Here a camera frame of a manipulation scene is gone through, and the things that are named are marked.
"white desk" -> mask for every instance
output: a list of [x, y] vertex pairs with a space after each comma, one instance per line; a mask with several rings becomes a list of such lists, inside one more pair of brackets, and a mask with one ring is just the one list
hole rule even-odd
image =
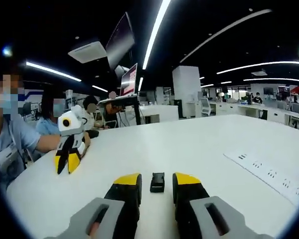
[[[286, 138], [292, 138], [288, 150]], [[223, 155], [237, 148], [299, 174], [299, 130], [230, 115], [101, 131], [73, 174], [63, 170], [57, 175], [55, 152], [50, 152], [10, 184], [7, 197], [34, 238], [57, 236], [78, 210], [104, 197], [115, 179], [140, 172], [143, 191], [135, 238], [175, 239], [172, 173], [182, 172], [199, 178], [210, 196], [219, 196], [241, 212], [255, 232], [277, 236], [296, 208]], [[163, 194], [150, 193], [153, 172], [165, 172]]]
[[[178, 120], [178, 106], [152, 105], [140, 106], [141, 123], [144, 117], [155, 116], [154, 122], [169, 122]], [[134, 108], [127, 108], [125, 112], [117, 113], [119, 127], [136, 125]]]
[[260, 111], [267, 111], [267, 120], [289, 125], [289, 117], [299, 118], [299, 114], [291, 111], [285, 111], [278, 108], [271, 108], [264, 105], [242, 105], [229, 104], [224, 102], [210, 102], [210, 105], [216, 109], [216, 115], [243, 115], [259, 118]]

